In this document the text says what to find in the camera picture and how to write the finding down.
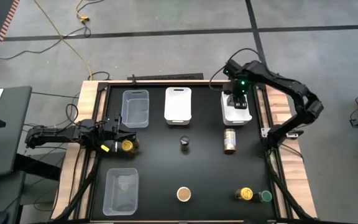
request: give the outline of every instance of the gray floor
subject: gray floor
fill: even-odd
[[[76,1],[42,1],[62,33],[80,27],[73,12]],[[358,1],[252,1],[258,27],[358,25]],[[106,0],[91,5],[94,34],[177,29],[249,28],[242,0]],[[30,0],[22,0],[7,36],[55,35]],[[322,220],[358,223],[358,129],[349,115],[358,95],[358,30],[262,33],[269,67],[307,84],[325,110],[300,138],[306,171],[318,216]],[[205,78],[241,47],[255,47],[253,35],[205,34],[69,40],[91,64],[122,80],[133,73],[165,75],[204,73]],[[24,49],[39,50],[53,41],[3,42],[0,56]],[[238,61],[255,59],[242,53]],[[34,91],[75,95],[88,74],[71,50],[59,44],[41,55],[0,61],[0,86],[31,85]],[[32,95],[26,121],[54,124],[65,119],[71,99]],[[24,152],[20,145],[19,152]],[[29,154],[46,153],[27,151]],[[22,223],[38,215],[26,210]]]

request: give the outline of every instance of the green cap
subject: green cap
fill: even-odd
[[[268,190],[264,190],[260,193],[260,200],[262,202],[269,202],[273,199],[272,193],[270,193]]]

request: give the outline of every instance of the black tabletop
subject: black tabletop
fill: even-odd
[[[253,117],[244,126],[234,127],[237,152],[223,151],[224,130],[220,92],[207,85],[190,86],[191,121],[188,126],[169,126],[163,116],[167,86],[138,86],[150,96],[149,126],[134,129],[140,141],[133,160],[101,158],[93,194],[91,219],[98,220],[262,220],[274,217],[273,203],[238,201],[234,192],[250,187],[254,192],[271,190],[253,95],[248,96]],[[107,115],[121,112],[122,94],[130,87],[111,89]],[[188,154],[180,150],[180,137],[190,138]],[[128,216],[103,213],[106,173],[112,168],[136,168],[139,173],[137,211]],[[180,187],[191,190],[188,202],[179,202]]]
[[[30,95],[29,86],[5,88],[1,95],[0,120],[6,127],[0,128],[0,175],[13,170]]]
[[[13,202],[6,210],[9,215],[6,224],[16,223],[24,179],[23,171],[15,171],[0,177],[0,212]]]

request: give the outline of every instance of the clear plastic container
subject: clear plastic container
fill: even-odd
[[[149,92],[127,90],[122,94],[122,123],[128,128],[146,128],[149,125]]]
[[[109,169],[104,191],[105,215],[132,215],[137,210],[139,175],[135,168]]]

